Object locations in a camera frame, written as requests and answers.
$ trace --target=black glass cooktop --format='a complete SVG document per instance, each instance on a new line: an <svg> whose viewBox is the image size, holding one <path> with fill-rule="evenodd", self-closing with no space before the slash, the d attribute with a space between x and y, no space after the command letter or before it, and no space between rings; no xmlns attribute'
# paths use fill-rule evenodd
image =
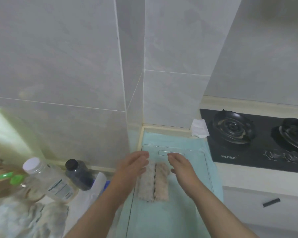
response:
<svg viewBox="0 0 298 238"><path fill-rule="evenodd" d="M298 173L298 119L200 109L214 162Z"/></svg>

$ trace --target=white lid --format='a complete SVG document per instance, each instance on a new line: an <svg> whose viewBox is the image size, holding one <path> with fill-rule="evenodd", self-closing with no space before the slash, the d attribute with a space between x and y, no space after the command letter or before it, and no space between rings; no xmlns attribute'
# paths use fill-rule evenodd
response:
<svg viewBox="0 0 298 238"><path fill-rule="evenodd" d="M22 166L23 170L28 174L35 173L42 165L42 162L39 158L30 158Z"/></svg>

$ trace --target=black bottle cap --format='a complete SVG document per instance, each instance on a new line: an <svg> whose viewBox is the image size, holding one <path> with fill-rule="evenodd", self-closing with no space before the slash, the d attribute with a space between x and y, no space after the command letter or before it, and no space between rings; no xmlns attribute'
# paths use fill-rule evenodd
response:
<svg viewBox="0 0 298 238"><path fill-rule="evenodd" d="M70 159L65 163L65 167L69 171L77 169L78 166L79 163L75 159Z"/></svg>

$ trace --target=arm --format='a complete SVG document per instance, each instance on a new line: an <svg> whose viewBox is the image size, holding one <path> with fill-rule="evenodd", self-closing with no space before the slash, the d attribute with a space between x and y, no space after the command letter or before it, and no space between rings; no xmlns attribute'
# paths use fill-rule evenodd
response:
<svg viewBox="0 0 298 238"><path fill-rule="evenodd" d="M212 238L257 238L230 210L199 180L190 162L177 153L168 154L180 186L194 201Z"/></svg>
<svg viewBox="0 0 298 238"><path fill-rule="evenodd" d="M86 211L65 238L105 238L120 205L127 199L137 177L145 172L149 153L133 152L118 165L108 188Z"/></svg>

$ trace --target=transparent cutting board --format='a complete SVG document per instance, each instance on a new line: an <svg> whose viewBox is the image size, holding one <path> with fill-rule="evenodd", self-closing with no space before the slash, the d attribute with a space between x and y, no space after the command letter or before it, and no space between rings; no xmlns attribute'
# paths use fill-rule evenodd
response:
<svg viewBox="0 0 298 238"><path fill-rule="evenodd" d="M192 164L197 176L211 191L212 184L207 169L204 153L178 148L167 148L143 145L142 150L149 152L149 159L154 162L165 162L169 168L167 154L180 153ZM120 217L121 223L127 224L127 230L117 230L116 237L127 238L177 238L177 237L209 237L194 202L185 194L178 184L176 176L170 173L169 199L170 201L146 202L138 198L138 184L124 204Z"/></svg>

